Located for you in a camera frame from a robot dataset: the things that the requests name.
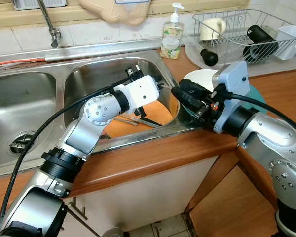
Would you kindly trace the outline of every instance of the drain strainer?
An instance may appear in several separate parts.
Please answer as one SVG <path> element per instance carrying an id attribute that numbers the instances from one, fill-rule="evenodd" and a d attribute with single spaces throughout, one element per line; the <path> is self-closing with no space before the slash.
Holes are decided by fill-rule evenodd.
<path id="1" fill-rule="evenodd" d="M 16 136 L 14 136 L 14 138 L 10 139 L 10 141 L 7 143 L 6 150 L 11 155 L 20 154 L 24 150 L 25 146 L 28 144 L 30 139 L 33 137 L 33 135 L 34 135 L 33 131 L 18 133 Z"/>

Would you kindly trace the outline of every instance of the white mug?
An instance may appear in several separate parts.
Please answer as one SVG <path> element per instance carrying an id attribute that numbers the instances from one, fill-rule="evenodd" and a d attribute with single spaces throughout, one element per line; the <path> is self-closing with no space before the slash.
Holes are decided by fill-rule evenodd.
<path id="1" fill-rule="evenodd" d="M 226 30 L 226 23 L 221 18 L 210 18 L 210 19 L 204 20 L 202 23 L 206 25 L 201 24 L 201 29 L 200 29 L 201 41 L 217 39 L 219 37 L 219 34 L 216 33 L 215 31 L 222 34 Z"/>

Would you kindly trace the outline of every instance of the soap dispenser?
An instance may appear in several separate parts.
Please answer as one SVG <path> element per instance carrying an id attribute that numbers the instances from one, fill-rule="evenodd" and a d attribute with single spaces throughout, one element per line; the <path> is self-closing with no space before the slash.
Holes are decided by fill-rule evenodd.
<path id="1" fill-rule="evenodd" d="M 184 24 L 179 22 L 177 9 L 183 9 L 183 7 L 180 3 L 173 3 L 172 7 L 174 7 L 174 13 L 172 13 L 170 21 L 166 21 L 163 25 L 160 56 L 177 59 L 184 29 Z"/>

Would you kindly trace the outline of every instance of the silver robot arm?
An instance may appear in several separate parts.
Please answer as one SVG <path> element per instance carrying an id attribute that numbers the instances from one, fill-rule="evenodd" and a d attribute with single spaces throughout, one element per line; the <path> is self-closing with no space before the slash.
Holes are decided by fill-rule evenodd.
<path id="1" fill-rule="evenodd" d="M 154 79 L 144 76 L 126 86 L 115 87 L 113 93 L 86 101 L 78 119 L 68 126 L 56 146 L 42 155 L 46 161 L 7 211 L 0 236 L 57 236 L 67 213 L 60 198 L 69 195 L 75 177 L 104 128 L 116 115 L 132 113 L 158 97 Z"/>
<path id="2" fill-rule="evenodd" d="M 237 137 L 238 144 L 269 171 L 278 197 L 277 236 L 296 237 L 296 130 L 229 99 L 230 92 L 242 96 L 249 92 L 245 62 L 224 66 L 213 75 L 212 83 L 213 92 L 183 79 L 172 93 L 204 127 Z"/>

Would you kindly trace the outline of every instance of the faucet spout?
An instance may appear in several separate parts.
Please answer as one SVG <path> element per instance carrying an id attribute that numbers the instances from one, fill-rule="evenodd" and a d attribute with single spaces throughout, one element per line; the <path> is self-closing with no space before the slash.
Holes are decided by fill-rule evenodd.
<path id="1" fill-rule="evenodd" d="M 43 0 L 37 0 L 37 2 L 39 4 L 39 7 L 40 7 L 42 13 L 43 13 L 43 16 L 46 19 L 46 22 L 48 24 L 48 28 L 49 28 L 48 30 L 49 30 L 49 33 L 51 35 L 51 46 L 53 48 L 58 48 L 60 38 L 61 38 L 61 33 L 60 33 L 59 29 L 56 29 L 53 26 L 53 23 L 51 22 L 51 20 L 49 18 L 49 15 L 48 15 L 48 12 L 46 10 L 46 7 L 45 7 L 45 4 L 44 4 Z"/>

